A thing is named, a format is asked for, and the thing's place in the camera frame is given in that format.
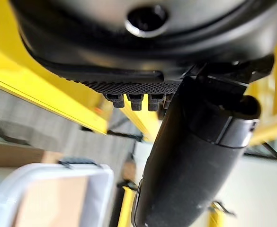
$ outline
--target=round hole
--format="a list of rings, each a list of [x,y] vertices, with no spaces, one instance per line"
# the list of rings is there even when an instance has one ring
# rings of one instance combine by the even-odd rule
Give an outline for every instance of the round hole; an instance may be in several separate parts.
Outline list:
[[[125,27],[135,36],[151,38],[165,31],[167,20],[168,14],[161,6],[141,7],[128,14]]]

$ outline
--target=black cylindrical tube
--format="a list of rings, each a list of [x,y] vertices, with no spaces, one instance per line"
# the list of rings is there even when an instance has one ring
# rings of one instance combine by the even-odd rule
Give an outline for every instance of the black cylindrical tube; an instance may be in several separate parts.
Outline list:
[[[173,98],[132,210],[136,227],[188,227],[209,207],[260,115],[251,96],[216,100],[188,79]]]

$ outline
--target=floor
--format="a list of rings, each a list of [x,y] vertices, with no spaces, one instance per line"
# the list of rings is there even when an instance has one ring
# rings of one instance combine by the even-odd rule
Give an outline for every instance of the floor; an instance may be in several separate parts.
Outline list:
[[[139,130],[125,116],[114,109],[110,127],[118,125],[114,131],[139,134]],[[67,156],[89,157],[98,163],[108,164],[120,179],[123,163],[133,150],[133,139],[121,138],[82,131],[80,125],[54,113],[44,110],[9,93],[0,90],[0,127],[6,135],[26,140],[31,146],[50,151],[62,152]],[[104,227],[108,226],[108,208]]]

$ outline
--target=cardboard box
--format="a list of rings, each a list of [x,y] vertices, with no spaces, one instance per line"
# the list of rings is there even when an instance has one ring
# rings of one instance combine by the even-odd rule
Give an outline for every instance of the cardboard box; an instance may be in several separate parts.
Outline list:
[[[0,144],[0,167],[57,163],[62,153],[29,146]],[[24,193],[13,227],[78,227],[88,177],[58,178],[32,183]]]

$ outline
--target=yellow shelf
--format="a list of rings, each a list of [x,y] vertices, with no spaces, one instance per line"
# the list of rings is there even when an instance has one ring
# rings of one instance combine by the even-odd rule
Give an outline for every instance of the yellow shelf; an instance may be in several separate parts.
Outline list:
[[[40,66],[25,50],[7,0],[0,0],[0,88],[96,132],[107,132],[112,104]]]

